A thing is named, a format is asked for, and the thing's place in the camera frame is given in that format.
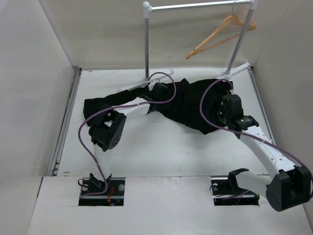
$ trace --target vertical metal pole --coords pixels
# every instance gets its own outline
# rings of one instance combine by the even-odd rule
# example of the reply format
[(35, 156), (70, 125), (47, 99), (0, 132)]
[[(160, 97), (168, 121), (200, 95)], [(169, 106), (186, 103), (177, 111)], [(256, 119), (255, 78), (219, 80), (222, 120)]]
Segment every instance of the vertical metal pole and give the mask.
[(149, 78), (149, 18), (145, 18), (145, 79)]
[(252, 17), (253, 12), (254, 12), (254, 9), (249, 9), (248, 14), (247, 14), (247, 16), (246, 16), (246, 20), (245, 20), (244, 27), (243, 27), (243, 29), (242, 29), (242, 31), (241, 31), (241, 34), (240, 34), (240, 36), (239, 36), (239, 39), (238, 39), (238, 41), (237, 41), (236, 47), (235, 47), (235, 49), (234, 49), (234, 52), (233, 52), (233, 54), (232, 54), (232, 56), (231, 56), (231, 58), (230, 58), (230, 61), (229, 61), (229, 65), (228, 65), (228, 67), (227, 67), (227, 70), (226, 70), (226, 72), (224, 73), (225, 76), (230, 76), (230, 70), (231, 70), (231, 68), (232, 68), (233, 65), (234, 65), (235, 59), (236, 59), (236, 57), (237, 57), (238, 51), (239, 51), (240, 46), (241, 46), (241, 42), (242, 42), (243, 39), (244, 39), (244, 36), (245, 36), (246, 31), (247, 31), (247, 29), (248, 29), (248, 25), (249, 25), (249, 23), (250, 23), (250, 20), (251, 20), (251, 17)]

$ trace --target white wall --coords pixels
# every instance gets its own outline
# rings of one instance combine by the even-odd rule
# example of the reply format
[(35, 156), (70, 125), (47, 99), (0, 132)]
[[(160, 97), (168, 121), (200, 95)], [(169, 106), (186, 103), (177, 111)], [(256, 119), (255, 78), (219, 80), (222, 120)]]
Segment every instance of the white wall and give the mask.
[[(293, 0), (253, 70), (277, 144), (313, 172), (312, 12), (312, 0)], [(313, 227), (313, 200), (305, 209)]]
[(0, 3), (0, 234), (27, 233), (73, 68), (38, 0)]
[[(152, 6), (213, 0), (150, 0)], [(73, 65), (88, 68), (143, 68), (144, 0), (40, 0)], [(291, 0), (261, 0), (236, 64), (255, 64)], [(226, 66), (237, 39), (200, 53), (186, 55), (231, 14), (232, 6), (154, 12), (150, 17), (150, 62), (153, 67)], [(234, 13), (244, 21), (247, 5)], [(213, 42), (240, 32), (227, 28)]]

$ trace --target metal rod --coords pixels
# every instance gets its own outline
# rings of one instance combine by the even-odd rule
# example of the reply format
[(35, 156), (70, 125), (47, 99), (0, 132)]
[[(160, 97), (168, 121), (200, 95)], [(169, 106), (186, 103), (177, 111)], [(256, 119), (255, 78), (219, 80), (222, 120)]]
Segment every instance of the metal rod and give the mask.
[(181, 4), (181, 5), (171, 5), (171, 6), (153, 6), (151, 7), (151, 11), (154, 12), (154, 11), (180, 10), (180, 9), (211, 7), (211, 6), (232, 6), (235, 3), (236, 5), (250, 4), (251, 0), (213, 1), (213, 2)]
[(235, 47), (234, 52), (233, 52), (233, 54), (232, 54), (232, 56), (231, 56), (231, 58), (230, 58), (229, 65), (228, 65), (227, 70), (225, 71), (224, 75), (230, 75), (230, 70), (231, 70), (231, 68), (232, 68), (233, 65), (234, 65), (235, 59), (236, 59), (236, 57), (237, 57), (238, 51), (239, 51), (240, 46), (241, 46), (241, 42), (242, 42), (243, 39), (244, 39), (244, 36), (245, 36), (246, 31), (247, 31), (247, 29), (248, 29), (248, 25), (249, 25), (249, 23), (250, 23), (250, 20), (251, 20), (251, 17), (252, 17), (253, 12), (254, 12), (254, 10), (249, 9), (248, 14), (247, 14), (247, 16), (246, 16), (246, 20), (245, 20), (244, 27), (243, 27), (243, 29), (241, 30), (241, 33), (240, 33), (240, 36), (239, 36), (239, 38), (238, 38), (236, 47)]
[(145, 18), (145, 78), (149, 78), (149, 18)]

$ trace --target hanger hook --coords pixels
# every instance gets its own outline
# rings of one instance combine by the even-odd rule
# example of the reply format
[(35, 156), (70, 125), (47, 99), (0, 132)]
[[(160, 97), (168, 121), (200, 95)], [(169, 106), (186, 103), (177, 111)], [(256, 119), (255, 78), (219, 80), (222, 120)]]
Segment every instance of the hanger hook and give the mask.
[(231, 9), (231, 14), (233, 14), (233, 12), (234, 12), (234, 7), (235, 7), (235, 4), (236, 4), (236, 1), (237, 1), (237, 0), (234, 1), (233, 8)]

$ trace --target screw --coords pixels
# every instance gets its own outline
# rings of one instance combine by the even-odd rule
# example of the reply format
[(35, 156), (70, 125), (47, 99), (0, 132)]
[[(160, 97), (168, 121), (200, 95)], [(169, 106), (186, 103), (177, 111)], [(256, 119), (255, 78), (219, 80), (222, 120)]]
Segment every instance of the screw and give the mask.
[(119, 185), (118, 186), (119, 191), (124, 191), (125, 190), (125, 185)]
[(214, 191), (219, 190), (219, 185), (216, 184), (216, 183), (212, 184), (212, 189), (213, 189)]

